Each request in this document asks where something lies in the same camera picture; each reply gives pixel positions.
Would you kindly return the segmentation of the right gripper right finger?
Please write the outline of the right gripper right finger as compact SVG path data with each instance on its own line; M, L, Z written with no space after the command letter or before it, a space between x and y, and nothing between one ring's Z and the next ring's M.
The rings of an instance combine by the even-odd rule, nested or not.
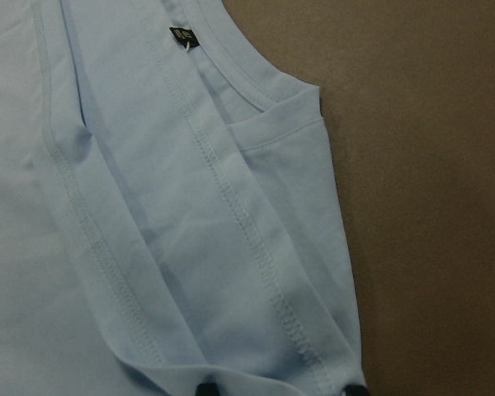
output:
M370 396L370 391L362 384L348 384L343 388L342 396Z

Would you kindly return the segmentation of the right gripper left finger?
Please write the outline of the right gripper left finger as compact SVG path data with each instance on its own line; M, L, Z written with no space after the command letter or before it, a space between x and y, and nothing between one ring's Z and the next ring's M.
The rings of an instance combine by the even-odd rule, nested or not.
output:
M198 384L195 396L219 396L219 386L216 383Z

